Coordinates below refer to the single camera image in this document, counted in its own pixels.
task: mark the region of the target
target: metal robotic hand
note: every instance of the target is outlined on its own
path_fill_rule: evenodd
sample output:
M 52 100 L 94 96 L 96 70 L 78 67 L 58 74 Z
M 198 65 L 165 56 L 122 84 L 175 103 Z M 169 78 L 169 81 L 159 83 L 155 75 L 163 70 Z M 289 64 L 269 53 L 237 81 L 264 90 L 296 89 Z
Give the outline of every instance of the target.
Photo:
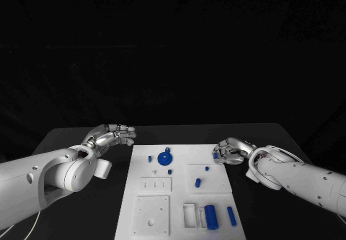
M 346 176 L 303 160 L 284 149 L 269 145 L 257 148 L 230 137 L 212 151 L 217 163 L 238 165 L 248 159 L 247 177 L 269 188 L 284 188 L 292 194 L 346 217 Z
M 2 163 L 0 230 L 81 191 L 93 176 L 106 179 L 113 164 L 100 157 L 110 146 L 132 146 L 136 136 L 133 127 L 100 125 L 88 132 L 81 145 Z

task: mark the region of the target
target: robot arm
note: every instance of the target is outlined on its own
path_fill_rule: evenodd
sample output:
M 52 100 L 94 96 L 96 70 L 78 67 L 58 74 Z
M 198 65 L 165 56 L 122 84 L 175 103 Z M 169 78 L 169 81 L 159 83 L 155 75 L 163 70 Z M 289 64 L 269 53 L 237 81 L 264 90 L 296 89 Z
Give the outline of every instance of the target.
M 106 179 L 113 164 L 100 159 L 110 146 L 134 144 L 136 129 L 96 127 L 81 145 L 0 164 L 0 230 L 84 189 L 93 176 Z
M 247 176 L 274 190 L 284 189 L 310 203 L 346 217 L 346 176 L 305 163 L 297 156 L 269 145 L 228 138 L 214 148 L 218 163 L 240 164 L 248 159 Z

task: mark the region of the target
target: black table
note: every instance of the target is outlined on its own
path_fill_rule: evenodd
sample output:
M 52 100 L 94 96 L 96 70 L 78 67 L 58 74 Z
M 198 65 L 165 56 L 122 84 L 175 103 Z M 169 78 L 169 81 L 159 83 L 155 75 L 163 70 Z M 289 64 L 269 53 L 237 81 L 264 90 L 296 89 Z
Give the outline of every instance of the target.
M 54 129 L 34 155 L 81 144 L 91 129 Z M 137 145 L 217 144 L 237 137 L 257 147 L 274 145 L 312 163 L 286 129 L 276 123 L 137 126 L 136 132 Z M 126 145 L 110 148 L 101 157 L 113 163 L 109 178 L 94 177 L 81 192 L 60 199 L 41 212 L 29 240 L 114 239 L 132 153 L 133 147 Z M 276 191 L 256 183 L 246 176 L 248 162 L 225 165 L 225 169 L 248 240 L 346 239 L 346 225 L 338 215 L 284 189 Z M 36 216 L 18 223 L 2 240 L 23 240 Z

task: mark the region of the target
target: hole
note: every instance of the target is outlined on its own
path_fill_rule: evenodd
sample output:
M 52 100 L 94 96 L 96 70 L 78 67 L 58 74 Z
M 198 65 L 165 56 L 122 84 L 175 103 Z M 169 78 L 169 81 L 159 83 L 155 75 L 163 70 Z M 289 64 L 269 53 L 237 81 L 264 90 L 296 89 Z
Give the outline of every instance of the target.
M 26 175 L 26 180 L 28 180 L 28 182 L 32 184 L 34 183 L 34 181 L 35 181 L 35 176 L 29 173 L 28 175 Z
M 150 220 L 147 221 L 147 225 L 149 225 L 150 227 L 155 225 L 155 219 L 150 219 Z

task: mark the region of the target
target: blue cylindrical piece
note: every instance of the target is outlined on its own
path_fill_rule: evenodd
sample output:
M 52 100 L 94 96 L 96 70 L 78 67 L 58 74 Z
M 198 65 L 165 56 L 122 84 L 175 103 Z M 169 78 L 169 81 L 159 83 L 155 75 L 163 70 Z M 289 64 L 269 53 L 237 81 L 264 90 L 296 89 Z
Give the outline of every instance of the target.
M 165 152 L 159 154 L 158 161 L 163 166 L 168 166 L 172 163 L 172 154 L 171 154 L 171 148 L 166 147 Z
M 228 215 L 230 215 L 231 224 L 233 224 L 233 226 L 237 226 L 237 219 L 235 219 L 235 214 L 234 214 L 234 211 L 233 211 L 233 207 L 230 206 L 230 207 L 227 208 L 227 210 L 228 210 Z
M 201 179 L 199 179 L 199 178 L 196 179 L 195 186 L 196 186 L 196 188 L 199 188 L 199 187 L 201 187 Z
M 220 224 L 217 219 L 215 206 L 207 205 L 204 207 L 204 211 L 205 211 L 207 227 L 209 230 L 217 230 L 220 228 Z

